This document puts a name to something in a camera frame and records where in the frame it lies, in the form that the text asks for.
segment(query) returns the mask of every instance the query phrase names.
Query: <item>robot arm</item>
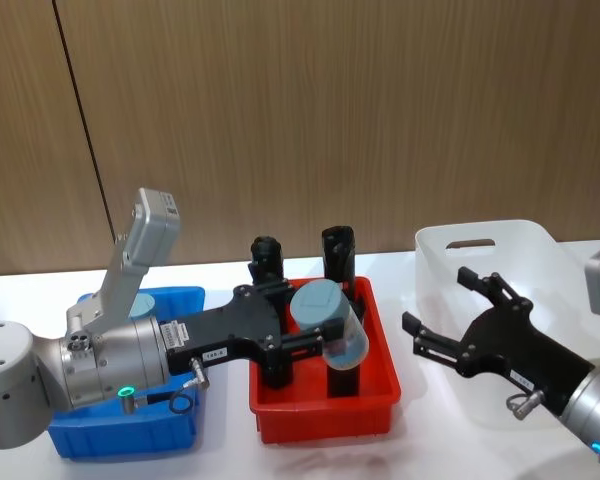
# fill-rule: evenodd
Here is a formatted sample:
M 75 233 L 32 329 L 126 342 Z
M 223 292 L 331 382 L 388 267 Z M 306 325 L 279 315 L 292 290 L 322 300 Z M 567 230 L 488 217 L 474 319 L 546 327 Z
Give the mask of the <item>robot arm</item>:
M 476 318 L 460 341 L 432 332 L 405 312 L 402 327 L 414 337 L 414 353 L 464 377 L 500 375 L 524 392 L 506 401 L 518 420 L 543 405 L 600 461 L 600 367 L 536 330 L 529 320 L 533 304 L 497 273 L 480 279 L 462 267 L 458 283 L 486 297 L 493 308 Z
M 282 334 L 274 305 L 293 293 L 282 278 L 239 286 L 224 307 L 166 324 L 153 317 L 128 321 L 143 276 L 166 260 L 179 227 L 170 194 L 140 189 L 101 289 L 69 308 L 64 337 L 39 338 L 23 325 L 0 322 L 0 449 L 33 440 L 54 411 L 118 395 L 132 413 L 142 402 L 130 392 L 188 371 L 196 377 L 191 383 L 206 387 L 204 367 L 238 358 L 258 363 L 268 383 L 280 386 L 281 365 L 321 355 L 323 342 L 342 338 L 343 320 Z

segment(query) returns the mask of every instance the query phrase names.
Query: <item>white label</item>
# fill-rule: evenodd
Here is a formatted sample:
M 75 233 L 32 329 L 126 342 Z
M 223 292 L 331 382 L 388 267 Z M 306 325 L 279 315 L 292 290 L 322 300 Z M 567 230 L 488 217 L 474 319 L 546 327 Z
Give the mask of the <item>white label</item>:
M 187 331 L 187 326 L 184 323 L 179 323 L 178 328 L 180 329 L 180 338 L 183 342 L 189 340 L 189 332 Z
M 533 384 L 533 382 L 530 382 L 529 380 L 527 380 L 526 378 L 524 378 L 522 375 L 520 375 L 515 370 L 511 370 L 511 373 L 509 374 L 509 376 L 511 377 L 511 379 L 514 382 L 516 382 L 519 385 L 522 385 L 527 390 L 533 390 L 534 387 L 535 387 L 535 385 Z
M 184 323 L 178 323 L 177 320 L 160 325 L 160 330 L 167 349 L 183 347 L 184 342 L 189 340 L 187 326 Z
M 211 360 L 216 360 L 218 358 L 227 356 L 227 348 L 219 348 L 217 350 L 211 350 L 210 352 L 202 354 L 202 361 L 209 362 Z

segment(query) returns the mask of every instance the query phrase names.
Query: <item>bin handle cutout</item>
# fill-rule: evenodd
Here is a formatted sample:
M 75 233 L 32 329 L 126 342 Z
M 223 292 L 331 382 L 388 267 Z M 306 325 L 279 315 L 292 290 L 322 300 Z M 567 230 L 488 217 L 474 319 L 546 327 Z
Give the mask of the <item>bin handle cutout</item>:
M 445 252 L 447 255 L 465 255 L 468 253 L 465 249 L 472 247 L 487 247 L 481 250 L 482 255 L 488 255 L 493 251 L 496 246 L 496 242 L 494 242 L 490 238 L 479 238 L 476 240 L 458 240 L 455 242 L 449 243 L 445 247 Z

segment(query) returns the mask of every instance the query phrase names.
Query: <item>table surface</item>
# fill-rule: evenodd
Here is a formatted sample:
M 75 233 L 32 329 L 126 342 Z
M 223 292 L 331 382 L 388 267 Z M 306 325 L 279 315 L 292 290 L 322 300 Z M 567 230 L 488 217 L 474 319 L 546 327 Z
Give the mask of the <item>table surface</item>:
M 600 241 L 570 242 L 575 261 L 600 249 Z M 471 478 L 600 479 L 593 454 L 557 421 L 543 428 L 487 428 L 463 413 L 444 367 L 415 357 L 401 330 L 404 310 L 418 313 L 414 252 L 359 255 L 356 273 L 373 285 L 402 398 L 388 435 L 263 445 L 249 410 L 246 361 L 209 370 L 201 432 L 196 445 L 168 456 L 73 462 L 60 458 L 44 433 L 33 442 L 0 451 L 0 480 L 31 479 L 369 479 Z M 285 261 L 288 278 L 319 276 L 319 258 Z M 39 336 L 64 334 L 65 311 L 83 293 L 99 288 L 104 271 L 0 277 L 0 319 L 25 324 Z M 205 308 L 226 303 L 231 288 L 250 283 L 246 262 L 153 268 L 143 287 L 200 285 Z M 488 394 L 477 391 L 476 395 Z M 511 415 L 504 407 L 502 415 Z M 538 409 L 533 415 L 549 415 Z

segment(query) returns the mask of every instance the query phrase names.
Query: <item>wooden wall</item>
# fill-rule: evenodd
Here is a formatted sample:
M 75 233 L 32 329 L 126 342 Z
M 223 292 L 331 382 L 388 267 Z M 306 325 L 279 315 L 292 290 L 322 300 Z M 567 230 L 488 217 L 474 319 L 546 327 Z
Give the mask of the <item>wooden wall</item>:
M 57 6 L 113 226 L 125 227 L 139 186 L 171 191 L 175 262 L 246 258 L 263 233 L 287 257 L 317 254 L 336 223 L 355 228 L 360 251 L 501 218 L 600 238 L 600 0 Z M 58 42 L 49 49 L 63 67 Z M 57 76 L 53 90 L 70 97 Z M 48 188 L 68 192 L 75 170 L 92 172 L 75 102 L 54 105 L 77 133 L 52 142 L 69 180 Z M 66 213 L 65 239 L 87 245 L 84 220 Z M 41 235 L 58 231 L 48 226 Z M 103 265 L 98 249 L 84 260 Z
M 0 0 L 0 273 L 93 268 L 111 250 L 46 0 Z

